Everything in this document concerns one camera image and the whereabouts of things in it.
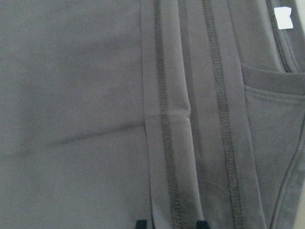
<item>pocket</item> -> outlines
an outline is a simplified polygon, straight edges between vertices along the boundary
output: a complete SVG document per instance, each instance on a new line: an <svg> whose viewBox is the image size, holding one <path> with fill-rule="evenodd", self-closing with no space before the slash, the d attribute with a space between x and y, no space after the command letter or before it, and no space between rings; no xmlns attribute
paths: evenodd
<svg viewBox="0 0 305 229"><path fill-rule="evenodd" d="M278 73L246 65L242 70L266 225L274 228L281 216L286 226L291 224L285 227L292 228L304 179L301 172L291 182L298 164L303 162L305 74ZM288 209L284 205L286 198L294 205L283 213Z"/></svg>

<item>white tag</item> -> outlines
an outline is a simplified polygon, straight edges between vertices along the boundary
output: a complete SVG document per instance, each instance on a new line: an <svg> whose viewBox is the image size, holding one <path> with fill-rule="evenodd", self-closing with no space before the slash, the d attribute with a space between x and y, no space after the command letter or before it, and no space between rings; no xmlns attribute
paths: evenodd
<svg viewBox="0 0 305 229"><path fill-rule="evenodd" d="M294 27L290 18L290 7L275 7L274 14L279 30L292 29Z"/></svg>

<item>gray garment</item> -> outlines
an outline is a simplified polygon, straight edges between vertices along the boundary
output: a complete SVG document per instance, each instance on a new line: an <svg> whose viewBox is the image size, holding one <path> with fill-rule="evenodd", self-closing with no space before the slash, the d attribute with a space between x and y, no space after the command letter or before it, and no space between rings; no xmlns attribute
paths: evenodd
<svg viewBox="0 0 305 229"><path fill-rule="evenodd" d="M292 228L305 75L243 3L1 2L0 228Z"/></svg>

